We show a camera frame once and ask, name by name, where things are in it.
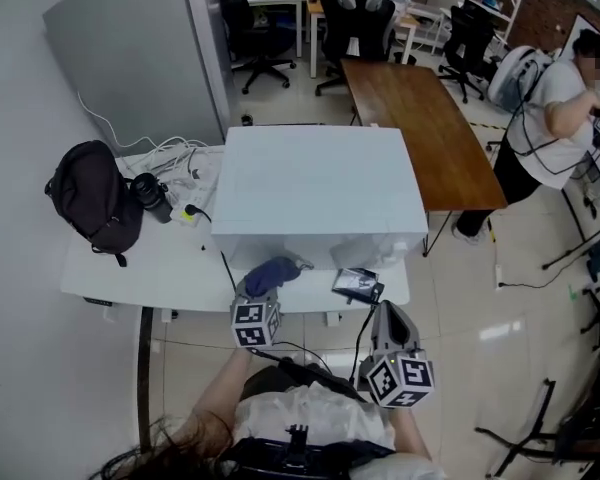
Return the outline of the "black tripod stand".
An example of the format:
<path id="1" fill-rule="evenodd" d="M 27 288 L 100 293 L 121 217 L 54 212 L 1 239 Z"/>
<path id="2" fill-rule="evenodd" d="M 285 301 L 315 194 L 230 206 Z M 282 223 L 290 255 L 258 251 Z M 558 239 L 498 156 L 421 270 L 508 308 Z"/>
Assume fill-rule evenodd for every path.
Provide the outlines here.
<path id="1" fill-rule="evenodd" d="M 556 382 L 545 378 L 542 381 L 543 397 L 535 417 L 531 430 L 528 434 L 518 442 L 511 442 L 496 434 L 495 432 L 483 428 L 475 427 L 474 431 L 477 434 L 484 435 L 501 445 L 507 450 L 507 453 L 502 462 L 496 467 L 494 471 L 489 471 L 484 475 L 485 480 L 501 480 L 506 469 L 514 462 L 518 456 L 528 459 L 548 459 L 553 457 L 552 452 L 545 450 L 537 450 L 528 448 L 527 445 L 531 442 L 541 441 L 553 441 L 556 439 L 555 433 L 543 432 L 544 419 L 547 414 L 551 398 L 555 390 Z"/>

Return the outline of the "white standing desk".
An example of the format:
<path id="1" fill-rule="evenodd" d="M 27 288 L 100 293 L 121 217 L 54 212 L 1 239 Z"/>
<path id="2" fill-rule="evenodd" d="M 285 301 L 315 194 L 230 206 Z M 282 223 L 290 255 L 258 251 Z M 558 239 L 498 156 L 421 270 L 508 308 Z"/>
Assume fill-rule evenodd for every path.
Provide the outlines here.
<path id="1" fill-rule="evenodd" d="M 60 289 L 63 293 L 118 304 L 195 312 L 227 313 L 234 299 L 219 249 L 206 219 L 197 227 L 177 222 L 160 224 L 147 215 L 134 246 L 125 252 L 127 266 L 115 258 L 91 252 L 74 233 L 67 250 Z M 382 297 L 398 305 L 410 300 L 404 261 L 376 270 L 385 285 Z M 331 291 L 336 271 L 304 271 L 279 289 L 283 314 L 361 310 L 359 302 Z"/>

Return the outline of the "person's left forearm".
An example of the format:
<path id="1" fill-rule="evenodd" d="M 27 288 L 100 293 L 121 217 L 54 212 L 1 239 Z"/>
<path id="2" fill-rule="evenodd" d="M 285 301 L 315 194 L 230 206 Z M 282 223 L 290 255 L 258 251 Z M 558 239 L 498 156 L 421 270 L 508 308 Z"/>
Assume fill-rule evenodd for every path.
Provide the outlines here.
<path id="1" fill-rule="evenodd" d="M 252 359 L 246 349 L 232 352 L 185 423 L 173 434 L 174 443 L 189 445 L 204 458 L 216 457 L 231 445 L 236 409 Z"/>

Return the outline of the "person's dark trousers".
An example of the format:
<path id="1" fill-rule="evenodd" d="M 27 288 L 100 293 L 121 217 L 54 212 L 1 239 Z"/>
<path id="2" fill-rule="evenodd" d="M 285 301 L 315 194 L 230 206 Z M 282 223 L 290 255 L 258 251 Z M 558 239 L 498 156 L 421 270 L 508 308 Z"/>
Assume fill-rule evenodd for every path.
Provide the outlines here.
<path id="1" fill-rule="evenodd" d="M 301 386 L 309 387 L 314 382 L 334 393 L 364 402 L 347 380 L 329 373 L 315 363 L 300 365 L 288 358 L 252 375 L 244 385 L 240 400 L 264 393 L 282 393 Z"/>

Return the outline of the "person's white shirt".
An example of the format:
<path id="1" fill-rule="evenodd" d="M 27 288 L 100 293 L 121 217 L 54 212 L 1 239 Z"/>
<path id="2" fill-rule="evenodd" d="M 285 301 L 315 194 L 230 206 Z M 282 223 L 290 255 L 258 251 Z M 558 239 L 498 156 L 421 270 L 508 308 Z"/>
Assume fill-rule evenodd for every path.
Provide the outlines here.
<path id="1" fill-rule="evenodd" d="M 308 429 L 310 445 L 364 441 L 395 449 L 395 431 L 386 409 L 338 394 L 318 383 L 286 392 L 262 393 L 241 401 L 233 439 L 288 442 L 288 430 L 293 425 Z"/>

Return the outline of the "black office chair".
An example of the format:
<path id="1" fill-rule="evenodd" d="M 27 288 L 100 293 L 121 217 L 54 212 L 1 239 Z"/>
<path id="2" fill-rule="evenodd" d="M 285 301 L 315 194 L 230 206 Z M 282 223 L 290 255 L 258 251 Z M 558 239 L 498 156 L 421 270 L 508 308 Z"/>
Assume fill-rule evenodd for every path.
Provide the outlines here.
<path id="1" fill-rule="evenodd" d="M 273 15 L 267 17 L 266 26 L 257 26 L 253 8 L 248 0 L 220 0 L 230 53 L 235 62 L 241 65 L 232 67 L 232 72 L 250 72 L 241 91 L 249 93 L 251 84 L 262 74 L 268 74 L 282 81 L 282 87 L 290 87 L 287 75 L 277 66 L 288 64 L 296 68 L 293 59 L 283 59 L 281 55 L 290 50 L 296 42 L 295 33 L 279 27 Z"/>
<path id="2" fill-rule="evenodd" d="M 470 76 L 491 82 L 498 69 L 498 57 L 489 60 L 485 55 L 495 37 L 495 28 L 488 13 L 471 3 L 469 6 L 452 6 L 451 36 L 443 47 L 446 64 L 438 66 L 440 80 L 455 81 L 460 87 L 462 102 L 468 102 L 466 88 L 470 87 L 484 100 L 482 90 Z"/>
<path id="3" fill-rule="evenodd" d="M 338 0 L 319 1 L 326 19 L 322 51 L 331 63 L 327 74 L 338 77 L 318 84 L 316 96 L 321 96 L 326 88 L 345 83 L 345 58 L 388 61 L 397 19 L 393 0 L 372 0 L 377 3 L 374 10 L 367 9 L 368 0 L 354 0 L 352 9 L 342 7 Z"/>

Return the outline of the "black backpack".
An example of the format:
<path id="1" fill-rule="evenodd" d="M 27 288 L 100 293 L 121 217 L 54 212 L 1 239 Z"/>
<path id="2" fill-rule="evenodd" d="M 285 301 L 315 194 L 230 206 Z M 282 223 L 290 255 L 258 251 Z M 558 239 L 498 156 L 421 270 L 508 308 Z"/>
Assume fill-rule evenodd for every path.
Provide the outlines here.
<path id="1" fill-rule="evenodd" d="M 139 238 L 143 207 L 104 142 L 93 140 L 71 148 L 44 193 L 94 253 L 113 256 L 119 267 L 127 266 L 125 252 Z"/>

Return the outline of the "grey partition panel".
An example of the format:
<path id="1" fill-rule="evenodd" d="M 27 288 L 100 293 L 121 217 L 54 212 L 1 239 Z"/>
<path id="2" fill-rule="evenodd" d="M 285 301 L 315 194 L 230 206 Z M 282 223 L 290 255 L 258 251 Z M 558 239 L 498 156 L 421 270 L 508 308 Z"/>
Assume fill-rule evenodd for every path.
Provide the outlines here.
<path id="1" fill-rule="evenodd" d="M 182 140 L 223 144 L 236 90 L 220 0 L 62 0 L 43 20 L 115 155 Z"/>

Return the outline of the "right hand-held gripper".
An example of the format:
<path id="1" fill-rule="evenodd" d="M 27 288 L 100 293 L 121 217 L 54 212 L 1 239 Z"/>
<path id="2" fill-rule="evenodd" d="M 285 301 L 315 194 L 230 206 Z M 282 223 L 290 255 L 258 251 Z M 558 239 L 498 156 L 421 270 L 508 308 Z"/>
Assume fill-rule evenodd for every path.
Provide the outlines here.
<path id="1" fill-rule="evenodd" d="M 400 306 L 384 300 L 374 311 L 371 352 L 386 350 L 392 353 L 360 364 L 360 390 L 383 408 L 413 408 L 435 389 L 432 363 L 406 354 L 420 350 L 418 328 Z"/>

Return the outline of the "dark blue cloth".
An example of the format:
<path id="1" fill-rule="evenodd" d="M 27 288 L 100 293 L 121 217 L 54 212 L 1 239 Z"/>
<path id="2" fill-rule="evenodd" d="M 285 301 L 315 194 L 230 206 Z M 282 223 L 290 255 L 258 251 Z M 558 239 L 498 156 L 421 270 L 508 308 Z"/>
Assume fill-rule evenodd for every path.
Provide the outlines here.
<path id="1" fill-rule="evenodd" d="M 243 278 L 244 293 L 249 298 L 263 297 L 286 282 L 297 279 L 303 271 L 313 269 L 312 263 L 302 259 L 285 256 L 271 258 Z"/>

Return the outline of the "brown wooden table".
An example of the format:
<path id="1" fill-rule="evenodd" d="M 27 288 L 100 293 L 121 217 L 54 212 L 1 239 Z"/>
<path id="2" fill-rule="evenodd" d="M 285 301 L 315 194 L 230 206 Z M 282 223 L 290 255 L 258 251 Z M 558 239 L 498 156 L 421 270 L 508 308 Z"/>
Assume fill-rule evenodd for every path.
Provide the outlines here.
<path id="1" fill-rule="evenodd" d="M 456 102 L 426 67 L 350 58 L 341 69 L 360 121 L 335 137 L 338 171 L 347 177 L 336 192 L 351 221 L 345 244 L 360 246 L 366 265 L 412 252 L 459 258 L 445 229 L 429 236 L 436 213 L 507 202 Z"/>

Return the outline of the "black thermos bottle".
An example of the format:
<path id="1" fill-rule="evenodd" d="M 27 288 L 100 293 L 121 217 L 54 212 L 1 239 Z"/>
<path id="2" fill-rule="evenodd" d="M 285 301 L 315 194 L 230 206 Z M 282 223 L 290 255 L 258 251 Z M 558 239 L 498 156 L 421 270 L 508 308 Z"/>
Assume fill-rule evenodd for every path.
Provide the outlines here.
<path id="1" fill-rule="evenodd" d="M 173 210 L 166 193 L 168 188 L 153 174 L 142 173 L 130 184 L 131 194 L 139 201 L 145 211 L 149 212 L 159 223 L 171 221 Z"/>

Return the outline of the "white microwave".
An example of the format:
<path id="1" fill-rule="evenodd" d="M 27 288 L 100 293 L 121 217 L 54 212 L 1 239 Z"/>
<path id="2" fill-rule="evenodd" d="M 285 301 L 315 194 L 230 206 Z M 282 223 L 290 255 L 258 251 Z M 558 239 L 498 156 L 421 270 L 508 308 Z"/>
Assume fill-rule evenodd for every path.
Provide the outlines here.
<path id="1" fill-rule="evenodd" d="M 385 268 L 424 240 L 427 218 L 393 128 L 232 127 L 211 235 L 230 266 L 287 256 L 317 270 Z"/>

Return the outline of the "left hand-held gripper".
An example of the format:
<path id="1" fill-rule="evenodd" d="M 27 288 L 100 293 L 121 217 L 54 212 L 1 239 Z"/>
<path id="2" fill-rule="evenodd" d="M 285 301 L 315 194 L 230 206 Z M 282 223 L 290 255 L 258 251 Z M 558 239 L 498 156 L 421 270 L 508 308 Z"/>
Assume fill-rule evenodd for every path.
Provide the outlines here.
<path id="1" fill-rule="evenodd" d="M 263 295 L 250 295 L 246 279 L 237 285 L 231 309 L 231 330 L 239 348 L 263 348 L 273 345 L 280 328 L 280 304 L 276 288 Z"/>

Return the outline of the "flat black device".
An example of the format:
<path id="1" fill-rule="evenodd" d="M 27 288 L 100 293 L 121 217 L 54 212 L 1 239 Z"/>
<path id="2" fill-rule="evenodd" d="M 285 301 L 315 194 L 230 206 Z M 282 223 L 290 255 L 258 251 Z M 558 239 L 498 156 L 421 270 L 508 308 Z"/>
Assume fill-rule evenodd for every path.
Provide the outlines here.
<path id="1" fill-rule="evenodd" d="M 364 268 L 342 268 L 338 271 L 331 291 L 352 302 L 374 306 L 380 302 L 385 285 L 379 275 Z"/>

